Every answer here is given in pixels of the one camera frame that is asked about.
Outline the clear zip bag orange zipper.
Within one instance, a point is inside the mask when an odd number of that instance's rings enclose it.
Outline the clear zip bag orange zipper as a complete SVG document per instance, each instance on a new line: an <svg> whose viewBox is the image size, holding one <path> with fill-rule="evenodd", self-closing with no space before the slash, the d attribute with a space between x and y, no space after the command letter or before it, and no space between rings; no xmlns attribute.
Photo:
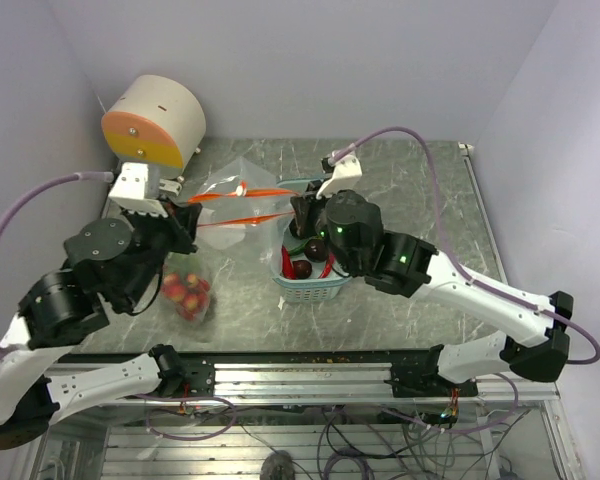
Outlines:
<svg viewBox="0 0 600 480"><path fill-rule="evenodd" d="M162 298L183 320L205 321L212 299L211 273L198 255L170 253L163 266Z"/></svg>

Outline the red toy chili pepper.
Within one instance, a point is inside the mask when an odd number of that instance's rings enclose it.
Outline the red toy chili pepper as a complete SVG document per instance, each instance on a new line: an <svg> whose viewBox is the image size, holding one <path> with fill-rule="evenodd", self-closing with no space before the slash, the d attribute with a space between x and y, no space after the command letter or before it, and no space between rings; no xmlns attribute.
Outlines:
<svg viewBox="0 0 600 480"><path fill-rule="evenodd" d="M295 275L293 262L289 255L289 252L285 246L281 247L281 257L282 257L282 276L286 279L295 280L296 275Z"/></svg>
<svg viewBox="0 0 600 480"><path fill-rule="evenodd" d="M323 268L321 274L319 275L319 279L326 279L331 274L334 263L335 263L335 257L332 253L330 253L326 259L324 268Z"/></svg>

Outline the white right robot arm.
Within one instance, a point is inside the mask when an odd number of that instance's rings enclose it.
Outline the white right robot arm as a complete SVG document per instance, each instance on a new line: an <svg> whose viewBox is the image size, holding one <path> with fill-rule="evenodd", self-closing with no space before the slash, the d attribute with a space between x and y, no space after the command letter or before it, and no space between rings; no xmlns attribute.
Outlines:
<svg viewBox="0 0 600 480"><path fill-rule="evenodd" d="M432 364L420 373L428 393L443 395L455 384L505 371L551 383L567 365L570 294L536 295L466 269L429 242L385 229L380 208L352 190L330 198L305 192L291 206L292 234L323 240L345 275L385 294L446 305L495 328L478 340L432 348Z"/></svg>

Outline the light blue plastic basket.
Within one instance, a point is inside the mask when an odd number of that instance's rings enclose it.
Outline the light blue plastic basket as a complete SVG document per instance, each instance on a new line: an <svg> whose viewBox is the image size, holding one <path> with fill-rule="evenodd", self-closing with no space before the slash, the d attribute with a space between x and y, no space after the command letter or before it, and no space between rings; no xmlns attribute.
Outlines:
<svg viewBox="0 0 600 480"><path fill-rule="evenodd" d="M268 228L272 248L268 265L281 299L286 303L333 300L350 279L341 276L342 269L334 260L317 261L305 255L308 239L292 236L291 219L274 220Z"/></svg>

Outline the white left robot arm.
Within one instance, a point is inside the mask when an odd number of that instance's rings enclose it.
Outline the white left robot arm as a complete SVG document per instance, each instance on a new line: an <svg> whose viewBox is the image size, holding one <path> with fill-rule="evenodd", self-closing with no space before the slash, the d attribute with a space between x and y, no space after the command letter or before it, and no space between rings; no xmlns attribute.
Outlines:
<svg viewBox="0 0 600 480"><path fill-rule="evenodd" d="M0 342L0 450L42 436L64 418L120 397L169 398L190 381L176 350L159 344L116 367L63 378L47 369L104 329L106 306L137 315L137 305L172 253L196 251L198 203L160 202L163 216L124 212L65 240L66 259L20 300Z"/></svg>

